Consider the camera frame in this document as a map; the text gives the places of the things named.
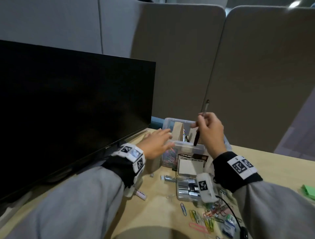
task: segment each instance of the right arm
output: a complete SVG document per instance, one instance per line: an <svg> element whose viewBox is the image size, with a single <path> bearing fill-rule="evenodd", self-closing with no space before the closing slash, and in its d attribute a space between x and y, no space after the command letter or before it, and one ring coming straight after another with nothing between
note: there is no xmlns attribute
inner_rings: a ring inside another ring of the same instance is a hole
<svg viewBox="0 0 315 239"><path fill-rule="evenodd" d="M254 239L315 238L315 207L310 202L289 188L264 182L258 173L243 180L227 163L237 155L226 151L223 126L214 113L199 115L192 127L197 126L214 159L216 182L233 193Z"/></svg>

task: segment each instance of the wrist tracker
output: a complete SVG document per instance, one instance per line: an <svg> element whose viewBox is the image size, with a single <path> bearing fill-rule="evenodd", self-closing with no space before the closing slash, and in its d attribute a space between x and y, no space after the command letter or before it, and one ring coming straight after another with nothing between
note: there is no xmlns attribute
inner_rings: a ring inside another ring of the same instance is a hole
<svg viewBox="0 0 315 239"><path fill-rule="evenodd" d="M146 159L143 150L131 143L124 143L118 151L111 154L111 156L119 156L126 158L132 162L132 168L136 176L134 177L134 184L138 181L139 176L144 170Z"/></svg>

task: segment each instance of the gray sleeve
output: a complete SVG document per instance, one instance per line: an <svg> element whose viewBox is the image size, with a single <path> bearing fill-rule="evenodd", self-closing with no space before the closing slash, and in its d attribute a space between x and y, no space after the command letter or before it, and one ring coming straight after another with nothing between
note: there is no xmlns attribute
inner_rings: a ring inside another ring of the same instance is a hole
<svg viewBox="0 0 315 239"><path fill-rule="evenodd" d="M123 197L120 177L103 167L89 169L52 191L7 239L101 239Z"/></svg>
<svg viewBox="0 0 315 239"><path fill-rule="evenodd" d="M315 207L293 190L260 181L233 196L253 239L315 238Z"/></svg>

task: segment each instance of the black wristband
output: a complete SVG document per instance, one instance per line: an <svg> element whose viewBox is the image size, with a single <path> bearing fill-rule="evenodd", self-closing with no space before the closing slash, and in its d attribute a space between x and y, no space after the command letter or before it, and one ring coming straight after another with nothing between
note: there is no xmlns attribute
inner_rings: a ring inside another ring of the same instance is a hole
<svg viewBox="0 0 315 239"><path fill-rule="evenodd" d="M136 173L132 168L132 162L128 159L120 156L109 156L102 167L117 174L123 181L125 188L130 188L134 184Z"/></svg>
<svg viewBox="0 0 315 239"><path fill-rule="evenodd" d="M232 193L242 186L263 180L258 173L254 173L248 178L242 179L242 177L228 164L228 161L236 156L237 154L233 152L225 152L213 160L215 183L221 184L223 188L230 190Z"/></svg>

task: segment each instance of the green paper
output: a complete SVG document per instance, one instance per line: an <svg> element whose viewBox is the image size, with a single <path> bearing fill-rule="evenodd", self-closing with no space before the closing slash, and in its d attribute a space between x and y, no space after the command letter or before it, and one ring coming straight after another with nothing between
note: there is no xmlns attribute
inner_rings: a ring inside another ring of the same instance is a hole
<svg viewBox="0 0 315 239"><path fill-rule="evenodd" d="M302 189L302 191L306 197L309 197L309 198L315 200L315 188L303 184L301 189Z"/></svg>

